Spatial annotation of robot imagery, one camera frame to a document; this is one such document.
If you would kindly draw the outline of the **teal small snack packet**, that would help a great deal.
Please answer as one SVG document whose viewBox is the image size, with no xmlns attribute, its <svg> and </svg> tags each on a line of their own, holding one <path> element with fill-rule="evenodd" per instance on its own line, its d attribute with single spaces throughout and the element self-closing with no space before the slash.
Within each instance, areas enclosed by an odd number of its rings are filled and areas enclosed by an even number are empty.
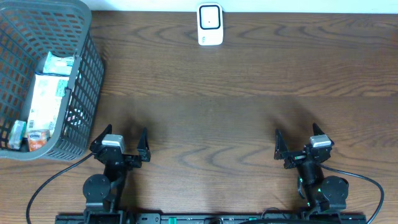
<svg viewBox="0 0 398 224">
<path fill-rule="evenodd" d="M 74 61 L 74 57 L 58 57 L 49 52 L 44 62 L 43 73 L 70 76 Z"/>
</svg>

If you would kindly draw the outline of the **orange tissue pack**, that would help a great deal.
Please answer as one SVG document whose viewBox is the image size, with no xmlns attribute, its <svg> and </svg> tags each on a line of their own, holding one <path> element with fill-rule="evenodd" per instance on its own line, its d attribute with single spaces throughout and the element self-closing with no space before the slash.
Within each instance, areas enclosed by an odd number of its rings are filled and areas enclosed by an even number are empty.
<svg viewBox="0 0 398 224">
<path fill-rule="evenodd" d="M 48 129 L 40 129 L 30 131 L 27 134 L 29 151 L 36 151 L 47 144 L 50 139 L 50 131 Z"/>
</svg>

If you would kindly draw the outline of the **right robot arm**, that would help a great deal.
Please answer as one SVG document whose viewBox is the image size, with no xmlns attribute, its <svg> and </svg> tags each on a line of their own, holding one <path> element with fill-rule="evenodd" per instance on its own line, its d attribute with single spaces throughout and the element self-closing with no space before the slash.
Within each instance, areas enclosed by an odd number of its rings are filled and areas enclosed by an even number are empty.
<svg viewBox="0 0 398 224">
<path fill-rule="evenodd" d="M 346 208 L 349 183 L 335 175 L 324 176 L 321 164 L 331 157 L 334 142 L 312 124 L 313 136 L 301 151 L 290 151 L 281 132 L 275 130 L 275 160 L 283 160 L 285 169 L 297 169 L 298 191 L 307 200 L 308 210 L 304 219 L 315 215 L 337 215 Z"/>
</svg>

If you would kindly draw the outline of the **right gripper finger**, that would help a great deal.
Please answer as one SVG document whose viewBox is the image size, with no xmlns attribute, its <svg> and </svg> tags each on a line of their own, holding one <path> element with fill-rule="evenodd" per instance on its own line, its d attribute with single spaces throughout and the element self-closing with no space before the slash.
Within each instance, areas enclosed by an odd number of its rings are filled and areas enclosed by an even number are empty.
<svg viewBox="0 0 398 224">
<path fill-rule="evenodd" d="M 312 128 L 313 128 L 313 135 L 314 136 L 325 134 L 316 123 L 312 124 Z"/>
<path fill-rule="evenodd" d="M 289 155 L 288 147 L 282 137 L 281 132 L 278 129 L 276 129 L 274 159 L 275 160 L 285 159 L 288 155 Z"/>
</svg>

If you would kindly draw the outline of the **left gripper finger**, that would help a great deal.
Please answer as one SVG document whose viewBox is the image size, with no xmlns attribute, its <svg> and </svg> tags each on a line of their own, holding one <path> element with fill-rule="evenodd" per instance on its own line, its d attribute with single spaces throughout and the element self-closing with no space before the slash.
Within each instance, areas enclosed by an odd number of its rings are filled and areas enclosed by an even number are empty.
<svg viewBox="0 0 398 224">
<path fill-rule="evenodd" d="M 139 157 L 141 158 L 141 161 L 143 162 L 149 162 L 151 159 L 151 153 L 149 149 L 149 143 L 147 140 L 147 128 L 144 128 L 142 130 L 142 134 L 140 136 L 138 145 L 137 145 L 137 151 L 139 153 Z"/>
<path fill-rule="evenodd" d="M 102 140 L 105 138 L 107 134 L 112 133 L 112 125 L 108 124 L 104 131 L 94 139 L 94 141 L 90 144 L 91 152 L 98 152 L 98 148 L 102 145 Z"/>
</svg>

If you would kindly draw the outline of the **green tissue pack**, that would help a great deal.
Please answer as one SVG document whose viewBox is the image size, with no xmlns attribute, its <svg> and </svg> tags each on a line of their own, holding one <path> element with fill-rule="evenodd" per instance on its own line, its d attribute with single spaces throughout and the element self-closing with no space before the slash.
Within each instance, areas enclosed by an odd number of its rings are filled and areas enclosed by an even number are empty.
<svg viewBox="0 0 398 224">
<path fill-rule="evenodd" d="M 22 140 L 25 135 L 26 122 L 16 120 L 11 129 L 11 133 L 9 135 L 9 147 L 11 149 L 19 150 L 22 144 Z"/>
</svg>

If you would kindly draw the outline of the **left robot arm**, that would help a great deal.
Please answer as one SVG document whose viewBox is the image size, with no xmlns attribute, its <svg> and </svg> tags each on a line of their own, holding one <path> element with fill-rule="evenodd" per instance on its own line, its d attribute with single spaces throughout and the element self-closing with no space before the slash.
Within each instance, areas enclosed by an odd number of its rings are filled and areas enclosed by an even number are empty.
<svg viewBox="0 0 398 224">
<path fill-rule="evenodd" d="M 86 208 L 85 223 L 135 223 L 134 215 L 119 208 L 127 173 L 142 167 L 151 158 L 147 129 L 144 128 L 137 145 L 137 155 L 126 154 L 124 138 L 112 133 L 112 125 L 91 143 L 93 157 L 104 165 L 102 174 L 87 178 L 83 184 Z"/>
</svg>

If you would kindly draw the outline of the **large white snack bag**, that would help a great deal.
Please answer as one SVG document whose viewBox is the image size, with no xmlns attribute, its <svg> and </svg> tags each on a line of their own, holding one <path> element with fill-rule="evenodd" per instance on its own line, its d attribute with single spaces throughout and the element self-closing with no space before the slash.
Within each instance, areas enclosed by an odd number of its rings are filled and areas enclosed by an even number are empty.
<svg viewBox="0 0 398 224">
<path fill-rule="evenodd" d="M 68 81 L 69 77 L 35 75 L 33 97 L 27 120 L 28 133 L 49 130 L 52 136 Z"/>
</svg>

